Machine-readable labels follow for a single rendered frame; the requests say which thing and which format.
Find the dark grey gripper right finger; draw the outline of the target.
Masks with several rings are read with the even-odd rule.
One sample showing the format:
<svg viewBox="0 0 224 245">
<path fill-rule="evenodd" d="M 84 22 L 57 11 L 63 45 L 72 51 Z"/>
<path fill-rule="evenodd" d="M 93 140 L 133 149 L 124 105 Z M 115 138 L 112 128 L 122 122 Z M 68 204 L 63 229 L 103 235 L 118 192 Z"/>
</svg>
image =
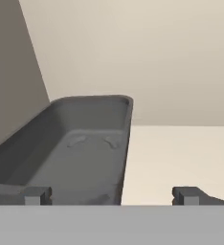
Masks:
<svg viewBox="0 0 224 245">
<path fill-rule="evenodd" d="M 173 187 L 172 204 L 183 206 L 224 206 L 224 200 L 209 196 L 198 187 Z"/>
</svg>

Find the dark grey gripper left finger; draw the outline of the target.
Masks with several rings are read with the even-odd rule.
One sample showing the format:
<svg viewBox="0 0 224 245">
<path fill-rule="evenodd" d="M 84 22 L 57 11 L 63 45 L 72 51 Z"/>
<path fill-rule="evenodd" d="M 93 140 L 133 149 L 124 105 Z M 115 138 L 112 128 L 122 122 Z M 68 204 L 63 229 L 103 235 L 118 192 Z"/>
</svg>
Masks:
<svg viewBox="0 0 224 245">
<path fill-rule="evenodd" d="M 0 184 L 0 205 L 51 205 L 50 187 L 26 187 Z"/>
</svg>

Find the grey rectangular tupperware container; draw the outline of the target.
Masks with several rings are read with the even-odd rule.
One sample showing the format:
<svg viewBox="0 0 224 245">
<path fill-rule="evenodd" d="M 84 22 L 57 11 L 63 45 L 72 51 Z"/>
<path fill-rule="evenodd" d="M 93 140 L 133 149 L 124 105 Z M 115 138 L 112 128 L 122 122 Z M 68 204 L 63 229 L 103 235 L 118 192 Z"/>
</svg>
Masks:
<svg viewBox="0 0 224 245">
<path fill-rule="evenodd" d="M 55 100 L 0 144 L 0 184 L 50 187 L 51 205 L 119 205 L 132 120 L 127 96 Z"/>
</svg>

